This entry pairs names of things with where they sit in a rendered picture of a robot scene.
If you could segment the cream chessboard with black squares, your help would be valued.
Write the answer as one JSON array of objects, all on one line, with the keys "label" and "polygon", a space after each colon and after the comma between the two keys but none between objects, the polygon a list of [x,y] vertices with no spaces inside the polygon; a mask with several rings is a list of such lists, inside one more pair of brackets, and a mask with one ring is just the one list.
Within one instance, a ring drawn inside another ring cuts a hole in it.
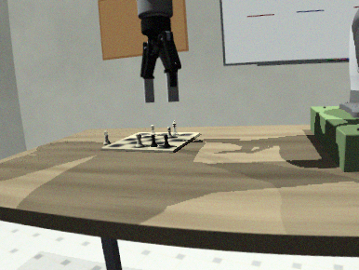
[{"label": "cream chessboard with black squares", "polygon": [[170,147],[165,148],[163,147],[165,144],[164,136],[167,135],[168,132],[155,133],[155,143],[157,144],[156,147],[151,147],[151,132],[139,132],[136,134],[141,134],[141,143],[144,145],[143,147],[136,147],[137,137],[136,134],[134,134],[120,141],[101,147],[100,149],[105,151],[174,153],[179,150],[183,145],[200,135],[200,132],[178,132],[179,135],[172,135],[173,132],[171,132],[173,138],[168,138],[168,143]]}]

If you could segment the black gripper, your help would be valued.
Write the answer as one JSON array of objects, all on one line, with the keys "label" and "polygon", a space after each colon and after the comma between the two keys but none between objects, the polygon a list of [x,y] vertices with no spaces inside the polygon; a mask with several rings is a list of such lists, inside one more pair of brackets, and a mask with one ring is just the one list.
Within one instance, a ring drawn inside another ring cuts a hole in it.
[{"label": "black gripper", "polygon": [[[143,18],[141,33],[148,36],[148,42],[143,42],[140,70],[140,77],[143,77],[144,103],[154,102],[153,72],[159,57],[165,67],[164,73],[168,73],[166,100],[179,101],[178,69],[181,69],[181,63],[171,32],[170,18],[161,15]],[[159,56],[154,55],[155,53]]]}]

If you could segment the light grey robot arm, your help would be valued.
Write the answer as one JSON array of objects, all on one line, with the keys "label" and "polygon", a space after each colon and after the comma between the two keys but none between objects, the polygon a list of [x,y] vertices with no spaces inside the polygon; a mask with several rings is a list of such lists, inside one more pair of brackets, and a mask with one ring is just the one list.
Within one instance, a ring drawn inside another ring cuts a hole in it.
[{"label": "light grey robot arm", "polygon": [[[137,0],[138,17],[173,16],[172,0]],[[351,80],[350,101],[339,104],[352,117],[359,118],[359,8],[353,18],[350,29],[349,67]]]}]

